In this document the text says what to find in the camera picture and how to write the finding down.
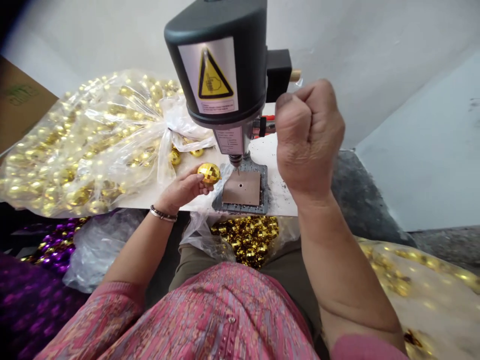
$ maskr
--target pink sleeve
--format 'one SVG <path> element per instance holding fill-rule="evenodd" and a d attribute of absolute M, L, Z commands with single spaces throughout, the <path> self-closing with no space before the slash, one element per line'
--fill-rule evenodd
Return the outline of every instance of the pink sleeve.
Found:
<path fill-rule="evenodd" d="M 97 359 L 144 311 L 144 293 L 126 282 L 100 285 L 35 359 Z"/>
<path fill-rule="evenodd" d="M 332 360 L 408 360 L 395 346 L 374 336 L 344 335 L 331 350 Z"/>

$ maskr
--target white wall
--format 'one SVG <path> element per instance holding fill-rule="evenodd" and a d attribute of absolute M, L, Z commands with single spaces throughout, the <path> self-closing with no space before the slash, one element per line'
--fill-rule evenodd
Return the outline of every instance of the white wall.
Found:
<path fill-rule="evenodd" d="M 357 147 L 406 231 L 480 225 L 480 50 Z"/>
<path fill-rule="evenodd" d="M 165 23 L 190 0 L 33 0 L 3 55 L 56 95 L 131 67 L 174 76 Z M 267 44 L 329 78 L 357 145 L 480 36 L 477 0 L 270 0 Z"/>

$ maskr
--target yellow warning triangle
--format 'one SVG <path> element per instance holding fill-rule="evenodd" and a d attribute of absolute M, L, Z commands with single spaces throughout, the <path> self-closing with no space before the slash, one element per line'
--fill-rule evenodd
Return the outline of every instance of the yellow warning triangle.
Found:
<path fill-rule="evenodd" d="M 234 92 L 222 70 L 207 48 L 203 49 L 200 61 L 198 97 L 203 100 L 229 98 Z"/>

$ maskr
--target cardboard box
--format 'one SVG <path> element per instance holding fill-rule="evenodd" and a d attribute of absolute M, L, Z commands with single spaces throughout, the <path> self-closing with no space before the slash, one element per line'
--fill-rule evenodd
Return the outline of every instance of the cardboard box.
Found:
<path fill-rule="evenodd" d="M 58 100 L 50 91 L 0 56 L 0 164 Z"/>

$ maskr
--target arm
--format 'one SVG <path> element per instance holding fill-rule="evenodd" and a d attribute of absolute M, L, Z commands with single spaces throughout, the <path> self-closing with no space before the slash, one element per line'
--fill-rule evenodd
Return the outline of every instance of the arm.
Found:
<path fill-rule="evenodd" d="M 153 205 L 155 209 L 176 215 L 180 207 L 198 195 L 208 195 L 213 187 L 204 185 L 204 176 L 197 174 L 197 169 L 198 165 L 178 177 Z M 108 269 L 102 284 L 124 282 L 145 291 L 164 256 L 172 227 L 172 222 L 148 213 Z"/>
<path fill-rule="evenodd" d="M 154 207 L 175 215 L 179 208 L 213 187 L 197 168 L 179 176 Z M 126 242 L 100 286 L 36 359 L 97 359 L 144 311 L 143 298 L 165 253 L 173 223 L 148 214 Z"/>
<path fill-rule="evenodd" d="M 302 255 L 330 349 L 373 335 L 405 352 L 397 315 L 331 193 L 345 133 L 332 85 L 319 80 L 276 104 L 278 170 L 298 206 Z"/>

